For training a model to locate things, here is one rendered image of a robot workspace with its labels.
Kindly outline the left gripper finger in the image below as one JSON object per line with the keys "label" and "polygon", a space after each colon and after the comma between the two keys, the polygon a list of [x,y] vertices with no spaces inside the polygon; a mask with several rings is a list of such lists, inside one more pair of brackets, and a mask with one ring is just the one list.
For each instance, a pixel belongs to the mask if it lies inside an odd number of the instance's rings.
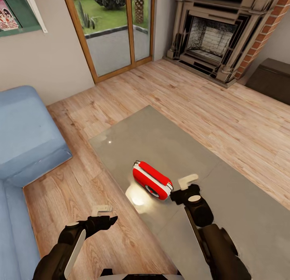
{"label": "left gripper finger", "polygon": [[115,222],[117,221],[117,219],[118,219],[118,216],[110,217],[110,227],[111,227],[111,225],[114,225],[115,224]]}

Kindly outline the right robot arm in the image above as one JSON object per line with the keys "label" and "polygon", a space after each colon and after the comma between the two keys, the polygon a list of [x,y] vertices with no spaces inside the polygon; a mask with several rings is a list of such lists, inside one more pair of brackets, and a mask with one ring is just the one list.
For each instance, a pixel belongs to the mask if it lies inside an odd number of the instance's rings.
{"label": "right robot arm", "polygon": [[213,280],[252,280],[248,268],[238,257],[233,239],[224,228],[219,229],[212,223],[214,216],[208,203],[200,196],[198,186],[191,184],[198,179],[196,174],[179,179],[180,189],[171,192],[170,198],[177,205],[185,205],[185,215]]}

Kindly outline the radio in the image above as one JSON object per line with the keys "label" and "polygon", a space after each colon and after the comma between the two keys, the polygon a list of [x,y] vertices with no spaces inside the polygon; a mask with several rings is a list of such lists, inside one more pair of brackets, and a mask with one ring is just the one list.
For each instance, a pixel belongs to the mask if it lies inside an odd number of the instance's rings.
{"label": "radio", "polygon": [[134,162],[133,176],[137,182],[144,186],[152,195],[165,200],[174,192],[171,180],[144,161]]}

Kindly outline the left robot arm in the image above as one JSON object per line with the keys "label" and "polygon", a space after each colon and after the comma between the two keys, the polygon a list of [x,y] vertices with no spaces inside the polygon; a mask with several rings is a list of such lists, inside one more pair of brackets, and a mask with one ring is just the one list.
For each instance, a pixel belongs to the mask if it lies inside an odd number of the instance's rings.
{"label": "left robot arm", "polygon": [[108,230],[117,221],[118,216],[101,215],[112,211],[111,205],[95,205],[86,221],[66,225],[58,243],[38,263],[32,280],[68,280],[85,239],[100,230]]}

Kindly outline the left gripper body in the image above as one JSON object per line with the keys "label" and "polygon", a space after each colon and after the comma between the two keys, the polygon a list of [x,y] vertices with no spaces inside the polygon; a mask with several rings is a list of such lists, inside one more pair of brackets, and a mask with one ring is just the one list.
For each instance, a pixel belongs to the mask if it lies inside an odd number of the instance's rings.
{"label": "left gripper body", "polygon": [[94,235],[100,230],[108,230],[110,228],[110,216],[97,216],[97,217],[90,216],[87,218],[87,220],[91,220],[93,222],[94,232],[92,235]]}

